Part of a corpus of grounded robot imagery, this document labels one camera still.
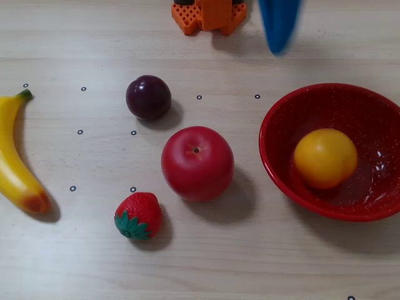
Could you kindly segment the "blue tapered gripper finger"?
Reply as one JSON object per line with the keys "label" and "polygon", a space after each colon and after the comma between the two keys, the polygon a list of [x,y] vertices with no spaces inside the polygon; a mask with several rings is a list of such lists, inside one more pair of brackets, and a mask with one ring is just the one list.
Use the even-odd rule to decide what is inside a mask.
{"label": "blue tapered gripper finger", "polygon": [[275,56],[290,43],[301,5],[301,0],[259,0],[267,45]]}

